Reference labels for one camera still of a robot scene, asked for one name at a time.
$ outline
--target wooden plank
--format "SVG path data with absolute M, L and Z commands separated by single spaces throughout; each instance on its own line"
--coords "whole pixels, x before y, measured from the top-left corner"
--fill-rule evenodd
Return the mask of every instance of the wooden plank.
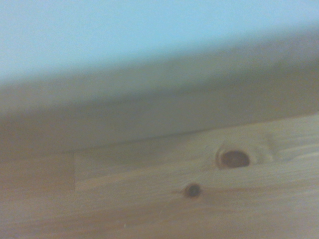
M 75 190 L 2 200 L 0 236 L 316 238 L 318 125 L 314 115 L 77 151 Z M 218 168 L 220 148 L 250 165 Z M 198 197 L 185 196 L 189 183 Z
M 0 201 L 74 190 L 73 154 L 0 163 Z

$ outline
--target wood grain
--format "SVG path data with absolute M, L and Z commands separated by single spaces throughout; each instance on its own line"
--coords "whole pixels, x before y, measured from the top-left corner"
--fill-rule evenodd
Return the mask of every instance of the wood grain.
M 0 238 L 317 238 L 318 125 L 314 115 L 3 163 Z M 219 169 L 220 148 L 251 164 Z

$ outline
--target white wall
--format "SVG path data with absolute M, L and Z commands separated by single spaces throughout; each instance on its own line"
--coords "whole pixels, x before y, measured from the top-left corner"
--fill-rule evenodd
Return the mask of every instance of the white wall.
M 319 24 L 317 0 L 15 0 L 0 3 L 0 84 L 147 61 Z

